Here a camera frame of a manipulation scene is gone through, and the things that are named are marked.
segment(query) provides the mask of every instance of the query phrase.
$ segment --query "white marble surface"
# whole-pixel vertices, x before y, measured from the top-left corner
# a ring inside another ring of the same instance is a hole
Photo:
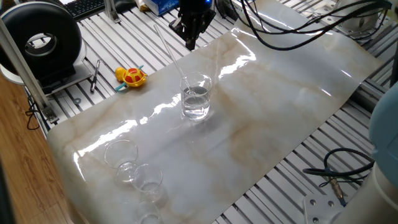
[[[257,2],[279,24],[298,27],[307,21],[276,1]],[[266,36],[285,46],[306,38]],[[179,75],[169,65],[142,88],[108,98],[49,132],[67,196],[91,224],[132,223],[140,201],[137,190],[113,182],[104,162],[110,142],[133,140],[140,161],[163,170],[164,223],[211,223],[380,66],[334,32],[300,49],[276,52],[240,24],[178,62],[184,72],[213,79],[206,120],[182,117]]]

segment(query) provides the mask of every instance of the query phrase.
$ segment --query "tabletop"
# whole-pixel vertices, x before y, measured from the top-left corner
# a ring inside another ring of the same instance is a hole
[[[275,1],[258,6],[287,26],[306,21]],[[290,35],[269,40],[300,42]],[[308,66],[314,61],[317,66]],[[139,200],[136,190],[113,183],[103,160],[109,142],[133,140],[140,160],[164,171],[165,223],[211,223],[380,65],[334,32],[301,49],[275,52],[240,24],[178,62],[184,72],[212,77],[208,119],[192,123],[181,116],[179,77],[168,66],[143,88],[112,96],[49,132],[67,194],[89,221],[131,221]]]

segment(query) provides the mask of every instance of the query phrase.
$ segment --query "toy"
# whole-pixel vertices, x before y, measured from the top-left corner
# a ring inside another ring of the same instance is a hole
[[[130,68],[129,70],[126,70],[122,67],[117,68],[114,74],[116,79],[118,79],[120,82],[123,82],[123,84],[115,88],[115,90],[119,91],[126,85],[131,87],[139,87],[144,84],[147,74],[141,71],[142,67],[143,65],[138,68]]]

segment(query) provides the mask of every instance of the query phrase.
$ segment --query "wooden surface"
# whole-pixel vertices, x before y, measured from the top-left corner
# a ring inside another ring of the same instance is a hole
[[[28,109],[23,87],[0,74],[0,158],[17,223],[72,224],[43,133],[26,128]],[[35,118],[30,126],[37,126]]]

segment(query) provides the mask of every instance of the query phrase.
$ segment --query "keyboard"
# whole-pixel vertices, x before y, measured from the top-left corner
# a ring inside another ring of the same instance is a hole
[[[77,0],[64,5],[76,21],[105,9],[104,0]]]

